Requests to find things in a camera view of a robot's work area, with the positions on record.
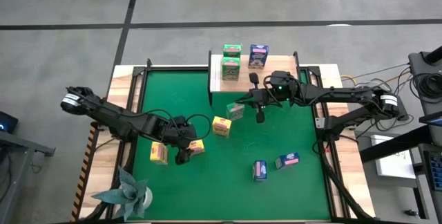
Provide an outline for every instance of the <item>potted plant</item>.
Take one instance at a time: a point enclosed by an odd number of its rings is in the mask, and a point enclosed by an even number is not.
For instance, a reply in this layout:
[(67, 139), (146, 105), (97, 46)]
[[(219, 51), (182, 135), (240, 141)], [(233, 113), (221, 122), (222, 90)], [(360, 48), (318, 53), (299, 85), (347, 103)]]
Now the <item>potted plant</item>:
[(111, 189), (92, 196), (106, 203), (121, 205), (115, 218), (124, 217), (124, 221), (134, 212), (143, 217), (144, 210), (152, 203), (152, 191), (147, 187), (147, 180), (136, 182), (128, 172), (118, 167), (119, 189)]

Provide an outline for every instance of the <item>yellow box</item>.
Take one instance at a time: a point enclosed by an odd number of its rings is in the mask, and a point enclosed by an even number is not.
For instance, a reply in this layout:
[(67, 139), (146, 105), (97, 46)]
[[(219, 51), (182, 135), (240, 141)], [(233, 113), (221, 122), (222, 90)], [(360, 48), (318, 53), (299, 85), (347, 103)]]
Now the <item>yellow box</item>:
[(152, 142), (151, 161), (159, 165), (167, 165), (167, 147), (160, 142)]
[(231, 120), (215, 116), (212, 123), (213, 133), (224, 137), (229, 137), (231, 125), (232, 125)]
[(189, 149), (192, 150), (191, 156), (203, 153), (204, 144), (202, 143), (202, 140), (194, 140), (189, 144)]

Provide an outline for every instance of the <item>green table surface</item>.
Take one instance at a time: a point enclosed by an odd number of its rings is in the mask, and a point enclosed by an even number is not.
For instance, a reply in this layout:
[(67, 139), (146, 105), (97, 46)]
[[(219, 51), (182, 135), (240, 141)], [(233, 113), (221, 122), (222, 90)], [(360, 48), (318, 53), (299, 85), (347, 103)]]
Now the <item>green table surface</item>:
[[(195, 113), (226, 117), (226, 105), (244, 93), (207, 96), (207, 72), (150, 72), (143, 111), (166, 109), (172, 115)], [(267, 107), (266, 121), (257, 124), (256, 110), (247, 107), (235, 120), (228, 138), (212, 133), (205, 153), (189, 163), (175, 164), (176, 148), (169, 148), (169, 164), (151, 162), (151, 141), (140, 138), (133, 168), (136, 180), (148, 179), (153, 192), (144, 218), (133, 220), (329, 220), (327, 197), (319, 157), (311, 150), (316, 141), (309, 107)], [(198, 136), (208, 128), (204, 118), (193, 118)], [(275, 159), (298, 152), (300, 162), (276, 170)], [(252, 164), (267, 161), (267, 179), (252, 181)]]

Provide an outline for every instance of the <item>small carton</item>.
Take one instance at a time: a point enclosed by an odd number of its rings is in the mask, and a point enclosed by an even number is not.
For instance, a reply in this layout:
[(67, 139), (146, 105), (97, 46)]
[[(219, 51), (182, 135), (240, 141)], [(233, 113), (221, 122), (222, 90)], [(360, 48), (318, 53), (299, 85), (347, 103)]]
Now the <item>small carton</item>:
[(250, 45), (249, 68), (263, 69), (269, 54), (267, 45)]
[(224, 137), (229, 137), (231, 124), (231, 120), (215, 116), (212, 123), (213, 133)]
[(230, 120), (239, 120), (244, 115), (244, 105), (231, 103), (227, 105), (227, 118)]
[(222, 49), (222, 54), (225, 57), (237, 57), (241, 56), (241, 44), (225, 44)]
[(168, 151), (166, 145), (152, 142), (151, 161), (159, 165), (167, 165)]
[(222, 58), (222, 79), (239, 80), (240, 79), (241, 59), (235, 57)]
[(192, 151), (191, 156), (204, 152), (204, 144), (202, 140), (194, 140), (189, 144), (189, 149)]
[(267, 163), (264, 160), (257, 160), (253, 164), (253, 180), (263, 182), (267, 179)]
[(275, 161), (276, 169), (281, 169), (289, 165), (297, 164), (299, 163), (299, 161), (300, 159), (298, 152), (279, 156)]

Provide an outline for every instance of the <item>concrete floor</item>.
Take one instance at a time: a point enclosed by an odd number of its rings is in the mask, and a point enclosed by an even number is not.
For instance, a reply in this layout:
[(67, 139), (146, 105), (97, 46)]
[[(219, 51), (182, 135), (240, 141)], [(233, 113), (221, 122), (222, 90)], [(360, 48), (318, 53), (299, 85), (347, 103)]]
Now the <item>concrete floor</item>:
[[(120, 24), (127, 5), (128, 0), (0, 0), (0, 25)], [(442, 0), (137, 0), (132, 22), (384, 19), (442, 19)], [(106, 93), (120, 34), (0, 31), (0, 111), (20, 119), (19, 136), (57, 147), (54, 157), (35, 158), (43, 169), (28, 174), (15, 223), (69, 219), (90, 119), (64, 113), (59, 102), (66, 86)], [(223, 43), (262, 43), (270, 45), (272, 54), (297, 50), (301, 64), (337, 63), (342, 74), (357, 75), (404, 64), (408, 53), (433, 50), (441, 40), (442, 25), (130, 30), (122, 64), (144, 64), (146, 58), (154, 64), (206, 64), (207, 51), (219, 53)], [(376, 77), (388, 79), (402, 69)], [(422, 115), (407, 88), (401, 96), (409, 113)], [(393, 132), (418, 126), (415, 120)], [(401, 213), (415, 207), (410, 190), (370, 185), (376, 215), (386, 221), (431, 223)]]

